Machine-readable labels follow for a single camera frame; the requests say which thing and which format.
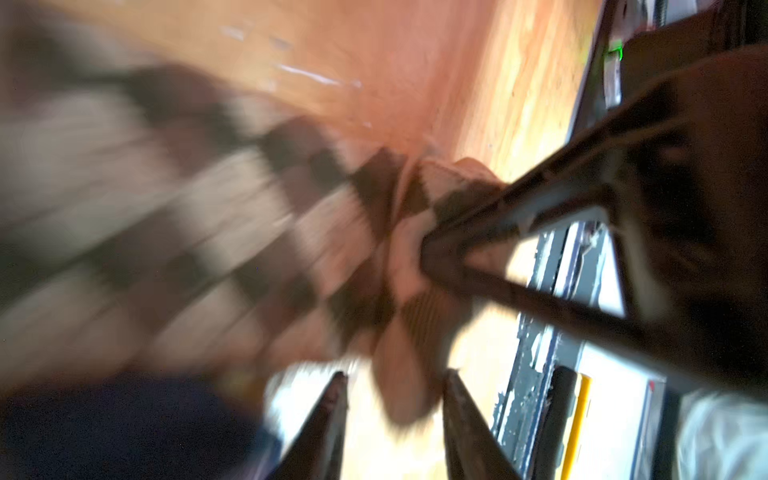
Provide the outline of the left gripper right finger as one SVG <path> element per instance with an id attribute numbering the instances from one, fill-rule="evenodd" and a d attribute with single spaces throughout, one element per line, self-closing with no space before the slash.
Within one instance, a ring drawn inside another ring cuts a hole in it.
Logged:
<path id="1" fill-rule="evenodd" d="M 449 479 L 520 478 L 455 369 L 449 369 L 444 378 L 442 412 Z"/>

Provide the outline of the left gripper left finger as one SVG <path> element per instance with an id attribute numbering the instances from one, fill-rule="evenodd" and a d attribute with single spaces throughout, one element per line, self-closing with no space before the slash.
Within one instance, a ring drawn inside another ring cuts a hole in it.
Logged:
<path id="1" fill-rule="evenodd" d="M 267 479 L 340 479 L 348 412 L 348 376 L 337 371 L 294 443 Z"/>

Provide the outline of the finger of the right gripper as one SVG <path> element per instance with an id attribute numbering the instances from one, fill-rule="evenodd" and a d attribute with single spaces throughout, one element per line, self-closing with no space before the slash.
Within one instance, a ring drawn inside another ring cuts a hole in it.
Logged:
<path id="1" fill-rule="evenodd" d="M 623 312 L 540 292 L 470 254 L 575 222 L 614 252 Z M 431 280 L 693 385 L 767 392 L 767 51 L 664 74 L 503 192 L 430 233 Z"/>

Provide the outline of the beige brown argyle sock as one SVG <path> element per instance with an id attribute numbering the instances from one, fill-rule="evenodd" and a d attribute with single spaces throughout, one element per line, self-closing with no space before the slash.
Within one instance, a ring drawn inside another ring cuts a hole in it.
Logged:
<path id="1" fill-rule="evenodd" d="M 125 371 L 238 396 L 304 362 L 369 358 L 389 420 L 437 405 L 471 301 L 424 236 L 501 181 L 408 159 L 163 66 L 14 73 L 1 108 L 1 391 Z"/>

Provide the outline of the purple yellow blue sock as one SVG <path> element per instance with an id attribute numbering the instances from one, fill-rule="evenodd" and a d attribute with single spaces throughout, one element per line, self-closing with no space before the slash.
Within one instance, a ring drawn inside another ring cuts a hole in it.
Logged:
<path id="1" fill-rule="evenodd" d="M 282 447 L 196 377 L 119 375 L 1 402 L 4 479 L 264 479 Z"/>

